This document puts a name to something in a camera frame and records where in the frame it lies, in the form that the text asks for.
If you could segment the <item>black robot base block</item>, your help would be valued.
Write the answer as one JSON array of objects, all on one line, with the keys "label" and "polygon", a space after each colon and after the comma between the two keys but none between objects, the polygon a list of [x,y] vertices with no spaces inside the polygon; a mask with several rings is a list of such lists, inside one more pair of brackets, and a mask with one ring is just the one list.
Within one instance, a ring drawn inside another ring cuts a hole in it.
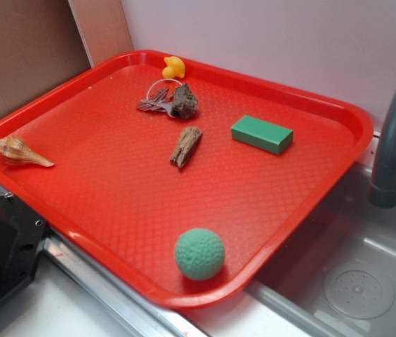
[{"label": "black robot base block", "polygon": [[0,304],[34,280],[47,224],[18,197],[0,196]]}]

